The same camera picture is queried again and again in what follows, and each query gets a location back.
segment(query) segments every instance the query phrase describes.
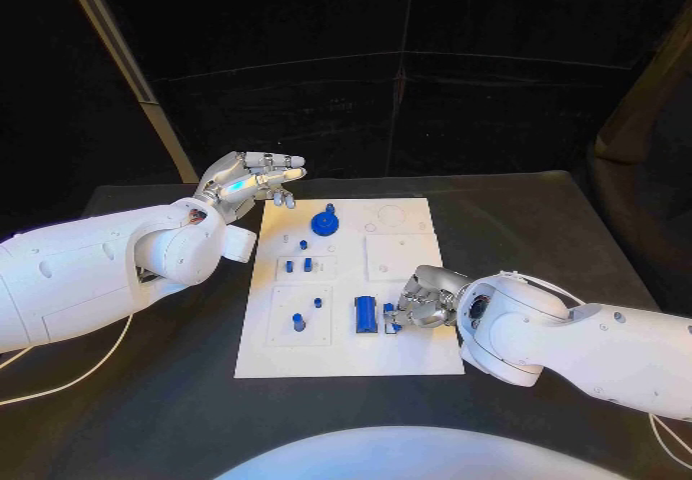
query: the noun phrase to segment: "blue cylinder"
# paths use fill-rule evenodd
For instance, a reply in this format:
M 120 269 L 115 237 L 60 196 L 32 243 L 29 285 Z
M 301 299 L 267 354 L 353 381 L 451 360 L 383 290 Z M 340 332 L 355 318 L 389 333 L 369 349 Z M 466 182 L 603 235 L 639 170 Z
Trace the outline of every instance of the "blue cylinder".
M 320 237 L 329 237 L 339 230 L 339 218 L 334 215 L 334 206 L 330 203 L 327 203 L 326 210 L 313 217 L 310 227 Z
M 378 333 L 375 297 L 356 297 L 356 333 Z
M 293 329 L 297 332 L 301 332 L 306 329 L 306 321 L 303 320 L 303 315 L 300 313 L 293 316 Z

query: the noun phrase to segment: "robotic hand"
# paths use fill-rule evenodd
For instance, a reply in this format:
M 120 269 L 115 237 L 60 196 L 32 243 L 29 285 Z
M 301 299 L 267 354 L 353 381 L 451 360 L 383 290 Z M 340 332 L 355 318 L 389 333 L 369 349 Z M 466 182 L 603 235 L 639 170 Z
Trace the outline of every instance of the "robotic hand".
M 421 265 L 385 322 L 455 324 L 461 358 L 507 383 L 533 386 L 546 367 L 592 397 L 692 421 L 690 319 L 584 304 L 517 273 L 473 280 Z
M 246 262 L 257 235 L 228 225 L 254 200 L 294 208 L 281 184 L 304 159 L 231 152 L 193 198 L 17 234 L 0 244 L 0 353 L 76 337 Z

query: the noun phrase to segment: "blue knob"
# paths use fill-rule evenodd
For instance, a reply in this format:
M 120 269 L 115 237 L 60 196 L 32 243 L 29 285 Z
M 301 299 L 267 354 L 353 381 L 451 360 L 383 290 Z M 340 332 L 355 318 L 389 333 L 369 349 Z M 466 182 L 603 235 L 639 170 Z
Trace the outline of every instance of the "blue knob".
M 293 329 L 297 332 L 301 332 L 306 329 L 306 321 L 303 320 L 303 315 L 300 313 L 293 316 Z
M 310 227 L 320 237 L 329 237 L 339 230 L 339 218 L 334 215 L 334 206 L 330 203 L 327 203 L 326 210 L 313 217 Z

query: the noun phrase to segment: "white paper sheet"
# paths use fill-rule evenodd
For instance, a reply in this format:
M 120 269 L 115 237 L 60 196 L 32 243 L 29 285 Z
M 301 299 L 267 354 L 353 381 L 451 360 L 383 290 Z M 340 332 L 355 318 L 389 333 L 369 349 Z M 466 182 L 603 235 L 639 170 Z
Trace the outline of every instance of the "white paper sheet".
M 265 205 L 235 377 L 463 374 L 454 327 L 406 326 L 385 334 L 383 304 L 396 303 L 418 265 L 442 265 L 427 200 L 295 203 L 294 210 Z M 310 220 L 327 203 L 339 230 L 320 237 Z M 303 271 L 306 257 L 313 272 Z M 356 333 L 353 300 L 362 295 L 376 299 L 378 333 Z M 294 313 L 306 321 L 303 332 L 293 328 Z

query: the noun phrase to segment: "table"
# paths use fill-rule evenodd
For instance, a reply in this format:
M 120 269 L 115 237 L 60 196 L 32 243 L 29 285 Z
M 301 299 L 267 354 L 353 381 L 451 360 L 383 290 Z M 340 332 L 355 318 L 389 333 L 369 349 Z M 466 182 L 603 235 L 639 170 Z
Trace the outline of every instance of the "table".
M 85 215 L 170 203 L 193 190 L 99 187 Z M 656 310 L 565 172 L 303 180 L 290 190 L 298 202 L 424 196 L 447 268 L 476 278 L 519 270 L 588 301 Z M 259 231 L 262 208 L 236 225 Z M 202 285 L 134 315 L 120 349 L 82 383 L 0 409 L 0 477 L 209 478 L 294 440 L 375 425 L 476 430 L 630 478 L 686 477 L 646 415 L 592 399 L 549 371 L 533 388 L 470 366 L 461 377 L 233 379 L 251 273 L 252 262 L 222 260 Z M 34 349 L 1 372 L 0 398 L 76 378 L 122 325 Z

